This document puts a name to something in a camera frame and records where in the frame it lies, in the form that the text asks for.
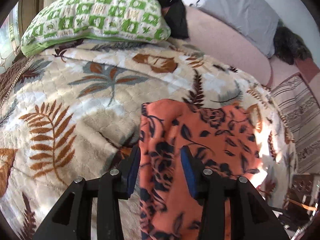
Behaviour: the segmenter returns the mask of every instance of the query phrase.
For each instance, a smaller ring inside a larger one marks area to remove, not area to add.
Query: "pink sofa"
[[[188,41],[205,54],[246,71],[271,89],[300,75],[320,102],[320,69],[311,59],[292,66],[275,56],[268,59],[236,30],[192,7],[187,7],[187,21]]]
[[[269,60],[240,33],[216,18],[187,7],[189,42],[205,54],[246,71],[261,84],[269,85]]]

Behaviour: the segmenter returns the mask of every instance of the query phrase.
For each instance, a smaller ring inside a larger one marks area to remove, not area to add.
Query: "orange floral cloth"
[[[239,106],[196,108],[169,99],[142,105],[140,206],[143,240],[196,240],[202,207],[188,191],[180,149],[221,176],[251,179],[259,152],[247,113]],[[226,238],[230,214],[226,203]]]

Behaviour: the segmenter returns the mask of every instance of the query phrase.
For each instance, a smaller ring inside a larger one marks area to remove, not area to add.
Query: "beige blanket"
[[[0,76],[0,209],[21,239],[31,238],[74,178],[98,178],[115,154],[130,153],[142,103],[192,98],[195,73],[204,107],[248,109],[263,160],[252,183],[271,206],[283,206],[296,152],[270,93],[251,75],[171,42],[76,41],[23,59]],[[120,209],[124,237],[140,239],[138,193]]]

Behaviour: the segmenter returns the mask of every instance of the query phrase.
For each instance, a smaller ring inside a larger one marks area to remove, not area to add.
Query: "green patterned pillow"
[[[157,0],[57,0],[33,19],[21,50],[30,57],[80,38],[158,43],[170,35]]]

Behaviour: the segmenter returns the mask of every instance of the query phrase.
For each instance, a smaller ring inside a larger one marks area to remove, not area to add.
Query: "brown fern print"
[[[271,156],[273,157],[273,160],[276,160],[277,152],[273,146],[272,132],[270,132],[268,137],[268,145],[269,145],[269,151],[271,152]]]
[[[76,136],[72,136],[72,133],[76,125],[65,132],[73,114],[66,117],[69,107],[63,111],[61,107],[62,104],[56,107],[56,101],[51,106],[42,103],[40,108],[35,106],[34,113],[26,114],[20,119],[28,122],[28,126],[32,129],[30,131],[34,136],[31,138],[32,141],[48,143],[37,143],[31,147],[32,150],[40,152],[30,157],[31,160],[37,161],[30,166],[30,169],[36,171],[33,178],[54,171],[57,179],[67,185],[60,178],[58,168],[67,165],[75,154],[75,150],[72,150],[72,144]]]
[[[169,48],[170,49],[172,49],[172,50],[174,50],[174,51],[176,51],[176,52],[182,52],[183,53],[183,55],[187,55],[185,52],[184,52],[184,50],[182,50],[182,49],[179,49],[179,48],[176,48],[176,47],[174,47],[174,46],[169,46]]]
[[[186,60],[192,61],[191,63],[188,64],[188,65],[191,65],[192,68],[201,67],[204,64],[203,60],[199,60],[196,56],[191,56],[191,57],[187,58]]]
[[[289,128],[284,129],[284,139],[286,144],[289,144],[290,142],[295,143],[294,136],[290,132]]]
[[[257,86],[257,84],[250,86],[250,89],[247,90],[247,93],[262,103],[265,109],[268,109],[268,103],[263,100],[262,94],[256,89]]]
[[[261,185],[257,187],[257,190],[265,194],[264,197],[268,202],[268,200],[272,197],[272,193],[275,190],[275,188],[276,188],[276,183],[274,183],[272,180],[267,180],[265,182],[265,190],[264,191],[261,190]]]
[[[195,77],[193,78],[193,85],[192,88],[193,91],[189,91],[189,99],[182,98],[185,103],[187,103],[189,106],[196,106],[197,108],[200,108],[203,106],[203,89],[202,89],[202,82],[201,82],[201,75],[198,73],[196,69],[193,69],[195,71]]]
[[[22,198],[26,209],[24,210],[23,228],[19,233],[19,236],[21,240],[32,240],[32,237],[36,230],[35,213],[31,211],[29,200],[23,192]]]
[[[278,114],[279,114],[279,116],[280,116],[281,121],[282,121],[283,124],[284,124],[284,127],[285,127],[285,128],[289,128],[289,126],[288,126],[288,121],[287,121],[286,117],[285,117],[284,115],[282,115],[280,112],[278,112]]]
[[[24,83],[25,79],[35,78],[40,75],[38,70],[38,66],[31,66],[27,70],[25,70],[20,77],[20,84]]]
[[[269,88],[269,87],[267,87],[267,86],[265,86],[265,85],[261,85],[261,86],[262,86],[263,90],[271,93],[271,91],[272,91],[271,88]]]

